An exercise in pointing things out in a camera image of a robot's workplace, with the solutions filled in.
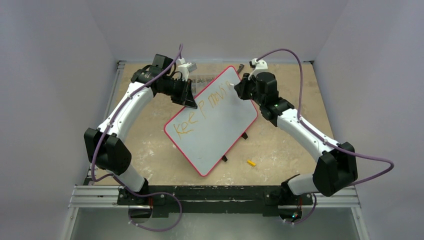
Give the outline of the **pink framed whiteboard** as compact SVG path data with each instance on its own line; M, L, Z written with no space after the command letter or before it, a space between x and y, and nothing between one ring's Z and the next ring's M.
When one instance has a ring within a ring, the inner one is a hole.
M197 109L183 107L163 127L202 177L258 117L254 103L238 98L234 87L229 86L240 81L236 68L228 66L195 96Z

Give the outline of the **yellow marker cap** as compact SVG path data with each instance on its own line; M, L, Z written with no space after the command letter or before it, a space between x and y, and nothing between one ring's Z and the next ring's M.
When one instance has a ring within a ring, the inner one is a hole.
M251 167L255 167L256 166L256 163L254 163L253 161L251 161L251 160L247 160L246 161Z

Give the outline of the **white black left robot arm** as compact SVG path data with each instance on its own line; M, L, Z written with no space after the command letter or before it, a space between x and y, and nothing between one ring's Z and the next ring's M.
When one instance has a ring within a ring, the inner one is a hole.
M126 187L130 199L138 205L148 201L149 183L131 164L132 154L125 145L129 130L157 94L169 96L174 104L196 109L189 78L196 69L194 62L180 55L172 59L156 54L151 64L132 75L125 95L110 115L97 128L88 128L84 133L91 165Z

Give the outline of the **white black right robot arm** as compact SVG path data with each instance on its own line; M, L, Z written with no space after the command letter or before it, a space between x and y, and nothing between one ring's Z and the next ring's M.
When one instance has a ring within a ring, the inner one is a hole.
M351 155L355 149L349 142L340 144L304 120L294 105L279 95L274 74L262 72L248 77L245 73L234 85L237 96L255 102L264 119L288 133L316 162L313 173L282 182L280 196L284 202L292 204L309 193L330 197L358 179L356 157Z

